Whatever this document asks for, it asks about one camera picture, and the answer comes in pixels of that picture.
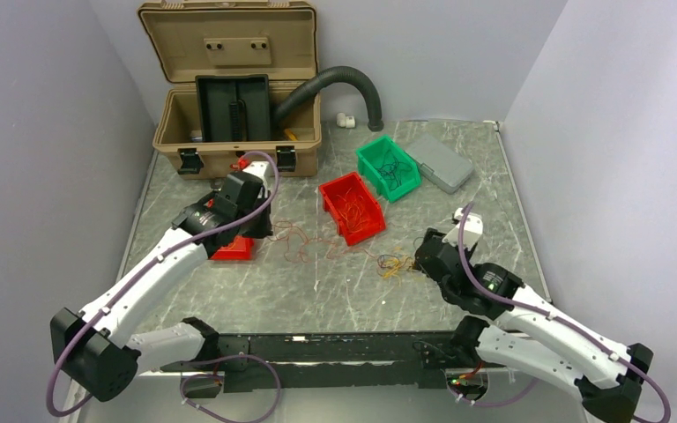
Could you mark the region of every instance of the gray wall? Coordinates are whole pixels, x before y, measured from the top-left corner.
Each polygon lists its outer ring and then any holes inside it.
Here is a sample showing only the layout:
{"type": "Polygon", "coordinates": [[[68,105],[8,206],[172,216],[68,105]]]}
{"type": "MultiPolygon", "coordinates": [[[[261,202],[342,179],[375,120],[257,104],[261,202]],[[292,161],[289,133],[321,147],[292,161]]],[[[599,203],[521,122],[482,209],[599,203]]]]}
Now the gray wall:
{"type": "Polygon", "coordinates": [[[556,303],[652,348],[677,421],[677,2],[570,0],[504,128],[556,303]]]}
{"type": "Polygon", "coordinates": [[[48,421],[48,322],[114,281],[152,134],[88,2],[0,2],[0,422],[48,421]]]}
{"type": "MultiPolygon", "coordinates": [[[[503,119],[566,0],[314,0],[322,68],[344,64],[376,83],[386,119],[503,119]]],[[[158,121],[169,84],[138,22],[139,0],[92,0],[100,22],[158,121]]],[[[366,119],[345,85],[323,115],[366,119]]]]}

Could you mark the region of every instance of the open lid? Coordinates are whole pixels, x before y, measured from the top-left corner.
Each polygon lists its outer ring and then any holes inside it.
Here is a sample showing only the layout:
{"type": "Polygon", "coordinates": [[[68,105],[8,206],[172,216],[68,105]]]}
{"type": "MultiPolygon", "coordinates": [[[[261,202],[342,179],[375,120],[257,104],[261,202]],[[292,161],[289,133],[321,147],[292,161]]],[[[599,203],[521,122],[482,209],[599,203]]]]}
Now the open lid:
{"type": "Polygon", "coordinates": [[[174,84],[199,75],[316,75],[316,12],[306,2],[161,0],[142,4],[138,17],[174,84]]]}

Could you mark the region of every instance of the black flexible hose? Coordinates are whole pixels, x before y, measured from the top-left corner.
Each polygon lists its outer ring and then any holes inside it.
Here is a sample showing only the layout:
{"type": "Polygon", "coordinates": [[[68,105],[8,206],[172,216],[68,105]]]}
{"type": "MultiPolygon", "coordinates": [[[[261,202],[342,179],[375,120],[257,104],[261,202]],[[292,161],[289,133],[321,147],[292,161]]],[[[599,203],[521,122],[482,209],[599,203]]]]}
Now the black flexible hose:
{"type": "Polygon", "coordinates": [[[272,122],[278,125],[305,101],[312,99],[326,86],[344,82],[353,85],[364,97],[367,106],[367,127],[373,132],[383,130],[383,109],[380,107],[380,94],[367,75],[350,66],[334,66],[318,72],[313,78],[298,86],[273,110],[272,122]]]}

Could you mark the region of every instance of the tan toolbox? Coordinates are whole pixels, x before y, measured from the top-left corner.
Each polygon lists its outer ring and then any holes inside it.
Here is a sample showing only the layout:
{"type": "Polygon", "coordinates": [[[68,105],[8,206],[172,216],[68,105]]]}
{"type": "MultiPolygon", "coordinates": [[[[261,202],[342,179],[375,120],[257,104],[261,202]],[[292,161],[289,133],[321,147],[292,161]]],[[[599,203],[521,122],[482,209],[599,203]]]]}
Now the tan toolbox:
{"type": "Polygon", "coordinates": [[[167,94],[153,145],[183,179],[223,177],[243,152],[259,150],[275,158],[277,148],[284,151],[290,146],[296,153],[296,168],[283,175],[316,174],[322,137],[320,94],[280,123],[296,135],[296,141],[286,140],[278,130],[272,130],[273,141],[192,141],[201,136],[196,76],[265,74],[273,106],[316,75],[316,11],[312,5],[163,0],[143,4],[138,16],[167,81],[175,85],[167,94]],[[255,41],[265,48],[252,48],[255,41]]]}

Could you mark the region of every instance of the table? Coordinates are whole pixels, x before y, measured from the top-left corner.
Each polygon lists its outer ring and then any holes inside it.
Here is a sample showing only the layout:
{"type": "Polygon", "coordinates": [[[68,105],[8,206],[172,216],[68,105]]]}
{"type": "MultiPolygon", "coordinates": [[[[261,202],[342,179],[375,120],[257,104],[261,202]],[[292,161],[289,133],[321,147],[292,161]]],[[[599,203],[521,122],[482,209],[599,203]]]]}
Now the table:
{"type": "MultiPolygon", "coordinates": [[[[453,195],[423,179],[419,188],[396,203],[379,197],[387,229],[359,247],[372,256],[413,256],[414,241],[419,242],[428,227],[447,232],[453,211],[473,200],[474,212],[484,218],[484,236],[473,261],[500,264],[550,300],[494,125],[445,120],[387,122],[383,133],[401,147],[424,133],[431,134],[468,158],[475,171],[453,195]]],[[[336,234],[330,215],[323,211],[317,187],[356,171],[354,150],[383,133],[372,133],[363,125],[346,130],[324,122],[318,175],[282,179],[274,200],[272,221],[282,222],[277,223],[281,228],[275,228],[276,237],[287,234],[283,226],[294,224],[308,237],[342,247],[311,242],[300,257],[297,251],[302,242],[296,235],[288,242],[257,241],[252,261],[209,262],[196,268],[138,331],[162,329],[188,316],[202,319],[220,333],[455,329],[465,313],[445,303],[431,279],[410,271],[382,278],[377,261],[369,254],[356,251],[339,256],[346,245],[336,234]]],[[[184,181],[166,158],[156,156],[124,272],[159,241],[184,206],[210,189],[206,181],[184,181]]]]}

